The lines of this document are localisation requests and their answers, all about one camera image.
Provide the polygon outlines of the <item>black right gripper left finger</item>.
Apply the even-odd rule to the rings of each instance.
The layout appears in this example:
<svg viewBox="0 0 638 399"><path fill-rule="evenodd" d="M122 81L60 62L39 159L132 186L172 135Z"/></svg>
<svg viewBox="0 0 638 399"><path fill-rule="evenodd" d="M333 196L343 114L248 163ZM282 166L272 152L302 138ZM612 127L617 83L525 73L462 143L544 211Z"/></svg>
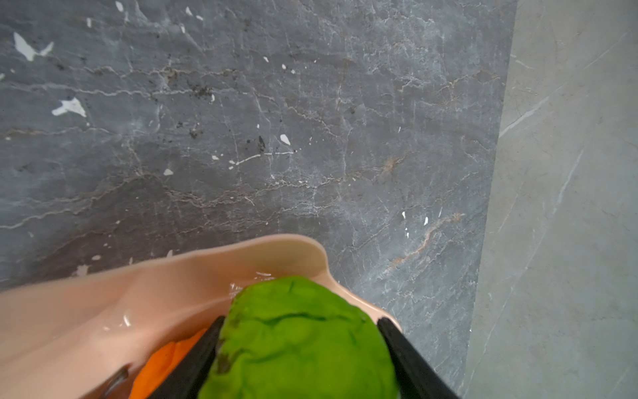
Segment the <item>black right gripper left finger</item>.
<svg viewBox="0 0 638 399"><path fill-rule="evenodd" d="M225 317L219 316L201 339L185 355L164 382L149 395L150 399L197 398L217 355L219 336Z"/></svg>

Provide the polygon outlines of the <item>pink wavy plastic plate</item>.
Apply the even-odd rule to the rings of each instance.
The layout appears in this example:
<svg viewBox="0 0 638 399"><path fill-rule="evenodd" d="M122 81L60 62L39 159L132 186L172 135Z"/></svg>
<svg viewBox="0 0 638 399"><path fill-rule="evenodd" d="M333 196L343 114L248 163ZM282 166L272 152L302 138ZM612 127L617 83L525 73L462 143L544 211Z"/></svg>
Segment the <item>pink wavy plastic plate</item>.
<svg viewBox="0 0 638 399"><path fill-rule="evenodd" d="M1 395L97 398L123 367L136 374L156 349L226 314L241 289L291 275L386 316L335 281L317 241L269 235L3 292Z"/></svg>

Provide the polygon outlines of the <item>green fake fruit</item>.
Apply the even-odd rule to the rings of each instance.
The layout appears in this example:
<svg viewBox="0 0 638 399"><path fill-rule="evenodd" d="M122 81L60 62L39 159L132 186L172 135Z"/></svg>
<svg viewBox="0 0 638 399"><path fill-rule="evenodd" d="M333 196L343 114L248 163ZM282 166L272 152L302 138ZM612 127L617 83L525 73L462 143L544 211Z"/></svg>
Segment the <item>green fake fruit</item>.
<svg viewBox="0 0 638 399"><path fill-rule="evenodd" d="M380 331L359 307L304 277L233 300L201 398L397 398Z"/></svg>

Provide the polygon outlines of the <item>orange fake fruit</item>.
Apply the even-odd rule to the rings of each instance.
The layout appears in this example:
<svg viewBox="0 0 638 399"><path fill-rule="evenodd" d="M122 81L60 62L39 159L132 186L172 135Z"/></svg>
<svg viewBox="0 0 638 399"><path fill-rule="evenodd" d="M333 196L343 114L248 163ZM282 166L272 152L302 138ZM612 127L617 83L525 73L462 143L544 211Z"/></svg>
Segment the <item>orange fake fruit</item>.
<svg viewBox="0 0 638 399"><path fill-rule="evenodd" d="M207 329L201 329L188 339L172 341L152 354L133 383L129 399L146 399L181 363Z"/></svg>

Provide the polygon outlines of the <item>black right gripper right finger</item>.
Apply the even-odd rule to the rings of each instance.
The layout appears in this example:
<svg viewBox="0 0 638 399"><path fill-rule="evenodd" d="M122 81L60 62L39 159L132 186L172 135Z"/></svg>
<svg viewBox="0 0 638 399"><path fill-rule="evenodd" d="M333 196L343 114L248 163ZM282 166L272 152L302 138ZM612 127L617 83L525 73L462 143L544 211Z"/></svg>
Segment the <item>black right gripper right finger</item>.
<svg viewBox="0 0 638 399"><path fill-rule="evenodd" d="M459 398L390 319L380 318L376 325L390 352L402 398Z"/></svg>

